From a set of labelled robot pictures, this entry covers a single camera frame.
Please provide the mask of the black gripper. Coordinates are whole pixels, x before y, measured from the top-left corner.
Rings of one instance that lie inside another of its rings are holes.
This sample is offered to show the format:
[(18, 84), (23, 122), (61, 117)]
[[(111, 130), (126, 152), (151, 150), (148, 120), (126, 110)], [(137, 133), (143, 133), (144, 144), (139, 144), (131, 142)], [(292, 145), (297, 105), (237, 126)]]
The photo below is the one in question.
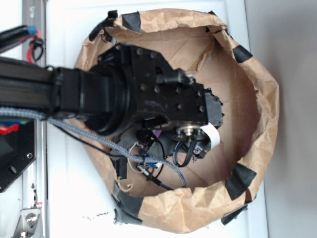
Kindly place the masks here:
[(118, 44), (98, 56), (98, 72), (107, 79), (110, 115), (98, 133), (117, 135), (129, 126), (163, 130), (176, 141), (207, 139), (220, 144), (222, 103), (181, 69), (173, 69), (156, 51)]

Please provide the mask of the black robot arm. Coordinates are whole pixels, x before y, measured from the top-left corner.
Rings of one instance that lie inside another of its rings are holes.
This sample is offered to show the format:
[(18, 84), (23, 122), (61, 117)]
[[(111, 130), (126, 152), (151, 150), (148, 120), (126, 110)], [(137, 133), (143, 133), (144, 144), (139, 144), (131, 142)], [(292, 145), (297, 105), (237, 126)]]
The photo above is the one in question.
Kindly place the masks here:
[(223, 123), (211, 89), (173, 69), (161, 53), (124, 44), (100, 54), (89, 71), (1, 58), (0, 104), (82, 120), (103, 136), (128, 130), (143, 143), (162, 132), (170, 145), (200, 158), (220, 143)]

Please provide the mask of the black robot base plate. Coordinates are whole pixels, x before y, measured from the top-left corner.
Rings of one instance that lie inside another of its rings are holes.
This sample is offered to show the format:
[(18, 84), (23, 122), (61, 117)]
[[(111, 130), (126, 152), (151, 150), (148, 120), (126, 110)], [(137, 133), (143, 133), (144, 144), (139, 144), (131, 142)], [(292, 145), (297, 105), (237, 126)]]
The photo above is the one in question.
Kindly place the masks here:
[(0, 135), (0, 191), (4, 193), (35, 160), (35, 122)]

